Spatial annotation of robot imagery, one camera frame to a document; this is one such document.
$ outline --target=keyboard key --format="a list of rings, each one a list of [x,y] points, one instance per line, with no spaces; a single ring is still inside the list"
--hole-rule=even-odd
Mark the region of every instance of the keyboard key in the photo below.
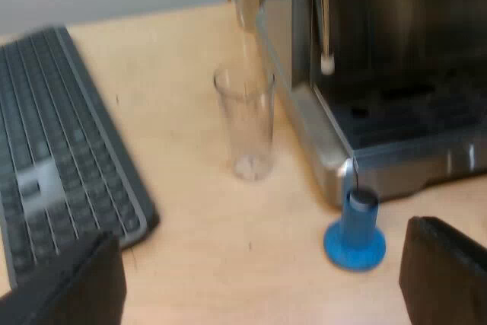
[[[97,224],[95,223],[94,220],[82,222],[79,224],[77,223],[76,229],[78,230],[78,235],[82,236],[83,234],[86,234],[88,232],[96,231],[97,230]]]
[[[98,212],[108,212],[113,209],[112,200],[109,196],[105,196],[102,198],[92,199],[93,209],[96,213]]]
[[[39,211],[27,219],[27,223],[31,230],[36,230],[38,228],[48,227],[47,216],[44,211]]]
[[[113,200],[115,201],[115,204],[117,204],[118,202],[124,202],[129,200],[129,196],[127,195],[127,192],[124,189],[116,190],[115,192],[112,192],[112,197]]]
[[[7,233],[12,253],[22,253],[30,249],[29,234],[24,220],[9,223]]]
[[[33,269],[33,256],[30,252],[30,248],[28,250],[22,251],[21,253],[16,253],[12,257],[14,262],[15,272],[17,273],[26,273]]]
[[[81,187],[81,180],[76,177],[75,179],[70,179],[66,183],[63,182],[63,187],[65,191],[77,190]]]
[[[66,218],[57,218],[51,222],[53,224],[54,235],[57,235],[59,232],[68,231],[70,229],[72,230],[73,225],[69,216]]]
[[[40,194],[39,182],[33,180],[21,187],[21,196],[23,199],[29,199],[37,194]]]
[[[135,210],[132,206],[132,203],[129,201],[125,201],[125,203],[117,205],[120,218],[125,221],[135,215]]]
[[[44,140],[38,141],[35,144],[34,156],[36,157],[36,160],[38,160],[38,161],[50,156],[49,148],[47,147],[46,141],[44,141]]]
[[[120,190],[121,188],[123,188],[122,179],[120,179],[118,175],[113,175],[107,177],[106,179],[107,179],[107,186],[110,192],[114,192],[116,190]]]
[[[20,203],[15,206],[9,206],[9,207],[5,206],[3,211],[7,219],[21,215],[24,212]]]
[[[72,137],[73,137],[74,143],[86,141],[84,138],[83,131],[81,131],[81,129],[79,129],[79,128],[72,132]]]
[[[127,232],[136,231],[140,227],[140,221],[137,216],[124,221],[123,224],[125,225]]]
[[[32,159],[30,158],[30,152],[27,145],[15,145],[14,149],[14,161],[18,170],[24,169],[32,165]]]
[[[4,163],[3,165],[0,165],[0,177],[10,175],[13,173],[14,173],[14,167],[10,161]]]
[[[69,219],[69,212],[64,202],[59,202],[49,208],[51,222]]]
[[[89,206],[80,209],[72,209],[72,215],[76,223],[90,221],[93,218]]]
[[[56,244],[59,248],[59,251],[63,251],[66,248],[70,247],[75,241],[76,236],[72,228],[71,230],[65,230],[56,233]]]
[[[55,154],[66,153],[69,151],[68,142],[63,139],[57,139],[54,143],[51,144],[53,147],[53,151]]]
[[[83,160],[80,160],[80,164],[82,169],[92,170],[97,168],[97,163],[91,153],[85,156]]]
[[[107,188],[104,184],[97,184],[96,186],[90,188],[90,190],[88,191],[88,195],[90,196],[92,201],[100,197],[105,197],[108,195]]]
[[[119,218],[116,216],[116,212],[113,208],[103,214],[100,213],[99,215],[97,215],[97,218],[98,218],[98,223],[100,224],[101,227],[105,227],[107,225],[111,226],[119,221]]]
[[[103,174],[112,174],[116,172],[115,164],[112,161],[107,162],[106,164],[101,164],[100,168],[101,171],[103,171]]]
[[[86,198],[85,194],[78,194],[77,196],[70,196],[68,199],[69,206],[71,210],[76,210],[82,207],[87,207],[88,199]]]
[[[42,228],[30,229],[30,237],[34,244],[46,243],[52,240],[49,226]]]
[[[47,263],[49,259],[56,255],[56,249],[54,247],[53,240],[35,245],[33,252],[38,262]]]

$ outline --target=stainless steel machine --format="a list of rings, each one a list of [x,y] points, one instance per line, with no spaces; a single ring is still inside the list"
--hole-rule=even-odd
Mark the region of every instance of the stainless steel machine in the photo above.
[[[330,203],[487,168],[486,0],[266,0],[257,30]]]

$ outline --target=drip tray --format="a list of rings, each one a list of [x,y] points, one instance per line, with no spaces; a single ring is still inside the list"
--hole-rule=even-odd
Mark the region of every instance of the drip tray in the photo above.
[[[487,69],[410,73],[361,83],[352,93],[317,92],[354,156],[485,133]]]

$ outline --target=black object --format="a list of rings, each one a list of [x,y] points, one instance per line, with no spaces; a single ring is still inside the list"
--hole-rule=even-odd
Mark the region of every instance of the black object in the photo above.
[[[0,323],[118,325],[125,296],[118,240],[90,233],[0,298]]]
[[[0,48],[0,225],[12,288],[84,234],[158,222],[68,31]]]
[[[438,218],[409,220],[399,283],[412,325],[487,323],[487,249]]]

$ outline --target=tamper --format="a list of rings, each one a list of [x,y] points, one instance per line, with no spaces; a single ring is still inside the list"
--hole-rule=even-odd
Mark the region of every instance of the tamper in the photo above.
[[[370,190],[353,189],[347,194],[342,217],[331,224],[323,244],[337,266],[365,271],[377,266],[386,253],[386,241],[376,228],[379,198]]]

